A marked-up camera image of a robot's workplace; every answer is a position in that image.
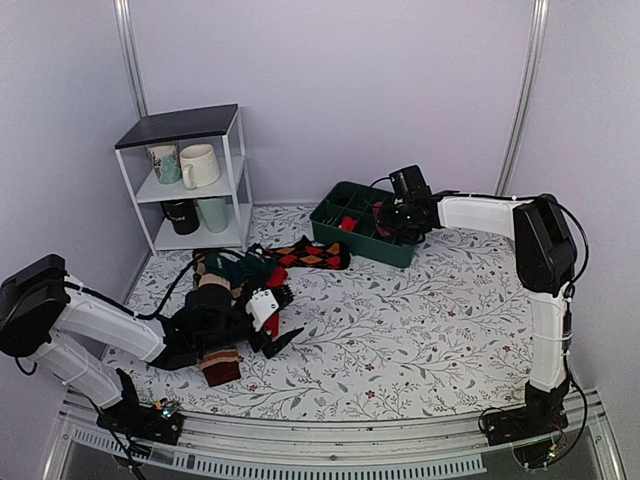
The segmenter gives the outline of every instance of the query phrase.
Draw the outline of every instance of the leaf pattern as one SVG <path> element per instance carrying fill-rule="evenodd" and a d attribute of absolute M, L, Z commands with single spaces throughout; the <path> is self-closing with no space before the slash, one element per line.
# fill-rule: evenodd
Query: leaf pattern
<path fill-rule="evenodd" d="M 281 246 L 311 237 L 310 212 L 256 208 L 250 240 Z M 190 256 L 151 258 L 129 307 L 155 308 Z M 504 238 L 438 230 L 404 270 L 354 257 L 341 272 L 294 268 L 289 275 L 295 300 L 281 313 L 281 331 L 305 330 L 271 360 L 239 344 L 240 380 L 210 388 L 196 367 L 165 372 L 115 348 L 105 361 L 127 371 L 145 401 L 168 397 L 221 415 L 377 420 L 522 402 L 531 313 Z M 179 283 L 163 313 L 180 308 L 191 282 Z"/>

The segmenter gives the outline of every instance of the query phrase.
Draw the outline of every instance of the argyle sock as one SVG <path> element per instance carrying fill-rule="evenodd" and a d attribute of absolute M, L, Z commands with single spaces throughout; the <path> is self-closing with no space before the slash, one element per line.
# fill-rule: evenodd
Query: argyle sock
<path fill-rule="evenodd" d="M 349 266 L 351 255 L 345 243 L 336 242 L 333 245 L 315 246 L 306 237 L 290 247 L 266 249 L 267 254 L 278 261 L 284 268 L 306 267 L 325 268 L 328 270 L 344 270 Z"/>

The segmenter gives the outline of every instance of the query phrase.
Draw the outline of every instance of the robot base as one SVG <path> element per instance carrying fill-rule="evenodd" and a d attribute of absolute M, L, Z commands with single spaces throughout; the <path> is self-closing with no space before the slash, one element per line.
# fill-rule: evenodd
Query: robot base
<path fill-rule="evenodd" d="M 160 417 L 159 412 L 157 412 L 155 408 L 141 406 L 138 418 L 146 418 L 148 420 L 141 423 L 136 431 L 131 431 L 130 428 L 120 425 L 117 419 L 107 418 L 107 420 L 116 433 L 122 433 L 124 435 L 131 434 L 133 438 L 141 438 L 152 442 L 165 443 L 167 445 L 178 444 L 178 439 L 182 432 L 182 424 L 184 423 L 184 417 L 179 413 L 174 413 L 170 418 L 165 419 Z M 107 425 L 105 425 L 101 418 L 98 419 L 96 424 L 100 428 L 108 430 Z"/>
<path fill-rule="evenodd" d="M 527 382 L 525 406 L 515 410 L 500 410 L 481 417 L 482 431 L 489 445 L 516 442 L 526 438 L 556 432 L 567 428 L 569 421 L 562 400 L 569 392 L 569 379 L 565 379 L 550 392 L 539 390 Z"/>
<path fill-rule="evenodd" d="M 482 429 L 487 435 L 489 445 L 517 442 L 526 438 L 557 432 L 560 428 L 567 428 L 569 421 L 562 408 L 558 408 L 548 419 L 536 428 L 530 430 L 531 422 L 526 417 L 527 407 L 490 413 L 482 417 Z"/>
<path fill-rule="evenodd" d="M 116 373 L 122 383 L 122 400 L 104 409 L 97 425 L 107 430 L 111 427 L 114 432 L 129 437 L 177 445 L 184 417 L 175 411 L 163 415 L 159 408 L 140 405 L 131 377 L 119 368 Z"/>

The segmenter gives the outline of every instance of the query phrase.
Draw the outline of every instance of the white shelf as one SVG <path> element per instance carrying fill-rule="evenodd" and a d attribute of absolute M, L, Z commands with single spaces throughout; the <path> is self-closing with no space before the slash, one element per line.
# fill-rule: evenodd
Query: white shelf
<path fill-rule="evenodd" d="M 252 205 L 250 203 L 240 204 L 240 218 L 242 219 L 242 231 L 245 238 L 249 233 L 251 213 Z M 227 216 L 229 218 L 229 226 L 224 232 L 211 233 L 207 230 L 202 218 L 200 218 L 200 227 L 189 235 L 178 235 L 173 230 L 171 222 L 165 219 L 156 236 L 155 248 L 156 250 L 191 250 L 208 247 L 240 247 L 244 239 L 241 238 L 240 230 L 238 229 L 238 221 L 233 211 L 233 205 L 227 205 Z"/>
<path fill-rule="evenodd" d="M 138 193 L 136 193 L 136 202 L 151 203 L 163 202 L 165 200 L 180 200 L 184 198 L 223 197 L 231 195 L 238 190 L 238 185 L 242 178 L 242 171 L 245 167 L 245 160 L 246 158 L 244 156 L 235 156 L 231 158 L 233 176 L 236 182 L 233 190 L 229 184 L 227 164 L 224 161 L 224 158 L 218 159 L 218 165 L 220 166 L 220 178 L 211 185 L 195 188 L 193 190 L 187 190 L 182 180 L 170 185 L 162 185 L 158 182 L 158 177 L 155 172 L 151 170 L 138 190 Z"/>

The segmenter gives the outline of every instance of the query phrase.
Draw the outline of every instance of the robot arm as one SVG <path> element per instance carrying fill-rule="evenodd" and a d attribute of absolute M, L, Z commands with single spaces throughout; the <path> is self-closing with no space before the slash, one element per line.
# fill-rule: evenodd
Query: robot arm
<path fill-rule="evenodd" d="M 571 340 L 570 300 L 577 250 L 556 199 L 498 199 L 442 192 L 432 194 L 419 167 L 389 175 L 392 207 L 378 205 L 377 224 L 406 241 L 419 242 L 434 228 L 465 228 L 503 235 L 515 243 L 516 270 L 533 316 L 533 366 L 525 407 L 483 415 L 491 445 L 567 426 L 562 401 L 570 378 L 565 358 Z"/>
<path fill-rule="evenodd" d="M 172 318 L 141 320 L 118 302 L 85 288 L 66 272 L 64 259 L 48 255 L 0 287 L 0 351 L 16 361 L 26 357 L 37 362 L 64 385 L 72 385 L 102 410 L 109 427 L 175 445 L 183 422 L 175 413 L 177 405 L 140 405 L 125 372 L 102 364 L 68 334 L 118 347 L 166 370 L 195 365 L 207 353 L 242 340 L 270 357 L 302 330 L 272 342 L 263 328 L 292 299 L 288 287 L 258 286 L 245 291 L 232 307 L 227 288 L 204 285 L 187 294 L 185 307 Z"/>
<path fill-rule="evenodd" d="M 541 200 L 541 203 L 544 207 L 546 202 Z M 533 365 L 529 384 L 540 391 L 551 392 L 566 379 L 562 357 L 571 338 L 571 326 L 565 324 L 569 299 L 564 293 L 570 278 L 562 275 L 557 280 L 552 278 L 554 275 L 549 274 L 544 261 L 548 252 L 539 250 L 542 259 L 536 258 L 536 252 L 528 245 L 542 242 L 553 250 L 554 242 L 549 233 L 554 231 L 553 227 L 560 231 L 559 225 L 544 226 L 544 222 L 541 225 L 544 228 L 536 226 L 535 230 L 527 231 L 532 216 L 541 219 L 539 208 L 535 202 L 449 197 L 438 202 L 438 218 L 443 228 L 479 230 L 515 241 L 518 276 L 527 289 L 533 317 Z M 569 253 L 573 252 L 572 247 L 569 248 Z M 572 267 L 573 263 L 568 263 L 567 267 Z M 566 271 L 573 275 L 572 268 L 566 268 Z"/>

